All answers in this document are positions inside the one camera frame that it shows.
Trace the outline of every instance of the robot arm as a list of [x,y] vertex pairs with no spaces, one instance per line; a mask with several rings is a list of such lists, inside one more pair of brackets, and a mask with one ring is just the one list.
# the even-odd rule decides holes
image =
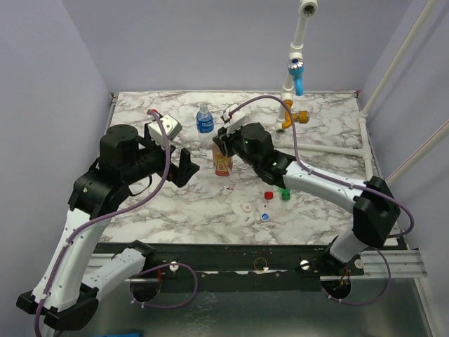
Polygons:
[[[170,116],[162,117],[161,121],[169,140],[182,129]],[[100,140],[100,156],[74,183],[64,230],[50,265],[37,286],[20,295],[19,308],[34,314],[38,303],[45,299],[41,311],[45,324],[55,330],[79,330],[89,322],[101,298],[123,280],[142,271],[152,249],[133,243],[108,265],[83,276],[111,219],[87,227],[72,244],[68,244],[67,239],[89,220],[117,211],[132,195],[130,185],[155,173],[161,176],[166,163],[162,144],[163,137],[156,122],[145,124],[144,137],[140,137],[133,126],[108,128]],[[175,148],[171,146],[170,150],[173,152]],[[182,149],[179,166],[170,164],[167,180],[182,187],[198,170],[199,166],[190,161],[189,151]],[[66,249],[65,254],[58,261],[63,249]],[[44,289],[55,266],[59,268],[46,293]]]
[[351,189],[311,174],[322,172],[327,176],[345,180],[352,185],[362,185],[392,197],[387,184],[378,177],[370,181],[354,180],[327,173],[306,165],[302,168],[294,156],[274,149],[272,137],[260,123],[245,125],[245,114],[237,112],[214,137],[214,143],[227,156],[237,155],[250,165],[265,183],[282,188],[304,191],[326,199],[352,213],[352,229],[340,235],[330,245],[325,255],[329,263],[341,266],[368,246],[381,248],[394,226],[399,209],[392,203],[372,193]]

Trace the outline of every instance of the blue bottle label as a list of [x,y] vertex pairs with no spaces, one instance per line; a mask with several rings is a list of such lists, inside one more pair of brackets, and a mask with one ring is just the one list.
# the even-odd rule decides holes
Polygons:
[[199,133],[209,133],[213,131],[213,119],[207,121],[196,120],[196,127]]

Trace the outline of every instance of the water bottle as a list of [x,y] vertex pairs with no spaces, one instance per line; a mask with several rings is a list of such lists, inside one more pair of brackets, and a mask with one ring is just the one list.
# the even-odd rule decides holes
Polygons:
[[211,147],[214,136],[213,117],[206,104],[199,106],[199,111],[196,114],[196,128],[198,129],[199,142],[206,147]]

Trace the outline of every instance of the small red block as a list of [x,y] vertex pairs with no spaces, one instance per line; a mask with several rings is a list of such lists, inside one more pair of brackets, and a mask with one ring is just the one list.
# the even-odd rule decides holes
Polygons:
[[271,200],[274,197],[273,192],[265,192],[264,196],[266,200]]

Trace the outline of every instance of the metal floor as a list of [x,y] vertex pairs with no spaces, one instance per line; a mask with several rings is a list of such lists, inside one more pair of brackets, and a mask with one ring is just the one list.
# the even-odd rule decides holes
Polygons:
[[[376,297],[383,286],[384,280],[354,281],[348,300]],[[186,296],[161,294],[157,303],[174,304]],[[199,293],[177,310],[143,310],[130,301],[125,283],[101,302],[83,331],[63,336],[131,332],[142,337],[431,336],[412,279],[393,280],[384,300],[365,307],[340,305],[323,293],[300,291]]]

